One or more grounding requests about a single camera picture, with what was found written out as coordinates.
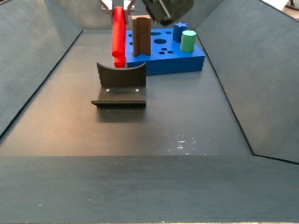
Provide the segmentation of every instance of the green peg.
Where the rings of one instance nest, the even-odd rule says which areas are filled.
[[[181,49],[186,53],[191,53],[194,51],[194,45],[195,45],[195,39],[197,39],[197,32],[195,31],[183,31],[182,32],[182,45]]]

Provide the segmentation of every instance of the blue block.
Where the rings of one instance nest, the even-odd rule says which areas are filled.
[[[195,45],[194,52],[182,52],[181,43],[174,41],[174,29],[153,29],[151,56],[141,54],[134,57],[133,31],[126,32],[127,67],[141,66],[145,62],[146,74],[177,74],[201,71],[205,53]]]

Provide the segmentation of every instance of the gray wall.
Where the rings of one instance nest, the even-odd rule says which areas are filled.
[[[51,0],[14,0],[0,4],[0,31],[3,135],[82,29]]]
[[[298,22],[261,1],[226,0],[198,33],[254,152],[298,163]]]
[[[86,30],[111,29],[111,20],[100,9],[99,0],[52,0],[68,12],[79,25]],[[205,18],[211,14],[223,0],[195,0],[194,7],[182,18],[185,23],[195,29]],[[142,0],[135,2],[134,15],[147,14]]]

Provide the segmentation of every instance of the dark gray surface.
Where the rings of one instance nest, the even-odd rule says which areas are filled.
[[[7,135],[0,156],[245,155],[249,146],[211,64],[147,77],[146,109],[98,109],[111,31],[86,31]]]
[[[80,28],[51,0],[14,0],[0,6],[0,30],[2,136]]]
[[[298,222],[298,180],[261,157],[2,157],[0,222]]]
[[[84,30],[110,29],[111,20],[106,12],[100,9],[99,0],[52,0],[67,11]],[[122,5],[120,0],[114,0],[116,5]],[[197,0],[194,7],[182,17],[181,21],[189,23],[195,29],[205,18],[211,14],[223,0]],[[133,15],[149,14],[142,0],[135,1],[135,11]]]
[[[298,163],[298,22],[259,1],[226,0],[198,33],[254,152]]]

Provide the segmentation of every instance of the black stand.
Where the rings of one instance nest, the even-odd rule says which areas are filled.
[[[102,88],[98,107],[146,107],[146,63],[134,68],[115,69],[98,63]]]

